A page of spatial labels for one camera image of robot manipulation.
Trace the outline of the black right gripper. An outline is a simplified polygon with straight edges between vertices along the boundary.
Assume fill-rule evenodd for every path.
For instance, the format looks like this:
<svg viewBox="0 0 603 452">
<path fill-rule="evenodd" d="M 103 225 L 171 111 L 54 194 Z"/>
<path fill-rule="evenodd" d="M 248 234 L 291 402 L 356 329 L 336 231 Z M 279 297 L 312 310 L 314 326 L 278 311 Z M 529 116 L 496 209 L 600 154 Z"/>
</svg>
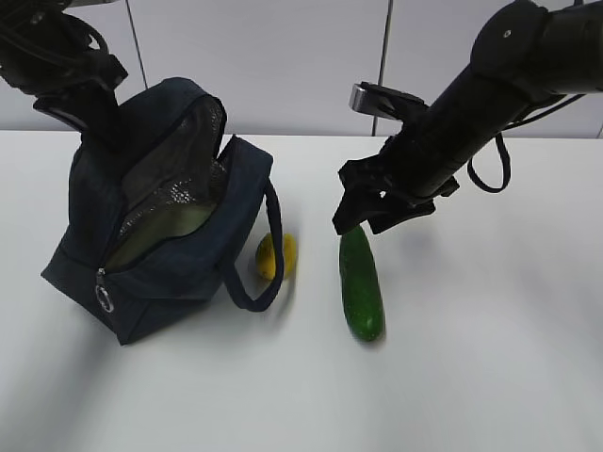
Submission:
<svg viewBox="0 0 603 452">
<path fill-rule="evenodd" d="M 344 194 L 333 225 L 347 234 L 368 220 L 381 234 L 402 222 L 435 212 L 434 199 L 458 188 L 460 153 L 453 146 L 398 134 L 370 157 L 349 160 L 338 175 Z"/>
</svg>

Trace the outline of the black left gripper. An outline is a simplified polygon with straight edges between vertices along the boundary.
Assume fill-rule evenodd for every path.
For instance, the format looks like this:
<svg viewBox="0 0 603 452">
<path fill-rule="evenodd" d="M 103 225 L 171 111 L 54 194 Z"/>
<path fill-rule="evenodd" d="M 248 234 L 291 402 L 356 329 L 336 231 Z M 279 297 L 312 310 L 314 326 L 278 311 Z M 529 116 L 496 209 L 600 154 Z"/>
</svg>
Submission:
<svg viewBox="0 0 603 452">
<path fill-rule="evenodd" d="M 76 77 L 39 82 L 32 88 L 37 98 L 34 109 L 98 139 L 113 151 L 121 151 L 126 132 L 115 89 L 123 80 Z"/>
</svg>

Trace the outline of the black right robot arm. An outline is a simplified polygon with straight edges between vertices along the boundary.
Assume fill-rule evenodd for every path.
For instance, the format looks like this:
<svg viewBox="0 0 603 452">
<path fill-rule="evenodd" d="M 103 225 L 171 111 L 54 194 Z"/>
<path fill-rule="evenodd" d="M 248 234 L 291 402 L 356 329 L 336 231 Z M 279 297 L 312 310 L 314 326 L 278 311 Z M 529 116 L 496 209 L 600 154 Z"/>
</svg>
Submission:
<svg viewBox="0 0 603 452">
<path fill-rule="evenodd" d="M 362 82 L 350 107 L 399 121 L 400 131 L 373 156 L 346 162 L 344 194 L 333 218 L 338 234 L 367 222 L 375 234 L 428 216 L 458 189 L 488 142 L 602 90 L 602 5 L 575 2 L 550 11 L 531 1 L 500 9 L 476 37 L 467 66 L 431 104 Z"/>
</svg>

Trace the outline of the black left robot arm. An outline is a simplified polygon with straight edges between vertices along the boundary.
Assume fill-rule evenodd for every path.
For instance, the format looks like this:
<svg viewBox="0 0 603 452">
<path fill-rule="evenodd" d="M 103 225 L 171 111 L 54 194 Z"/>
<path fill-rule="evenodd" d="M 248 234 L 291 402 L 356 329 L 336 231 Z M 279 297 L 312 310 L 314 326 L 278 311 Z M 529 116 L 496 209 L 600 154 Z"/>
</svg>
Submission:
<svg viewBox="0 0 603 452">
<path fill-rule="evenodd" d="M 126 131 L 116 88 L 128 72 L 92 25 L 68 8 L 97 1 L 3 1 L 1 78 L 33 108 L 119 149 Z"/>
</svg>

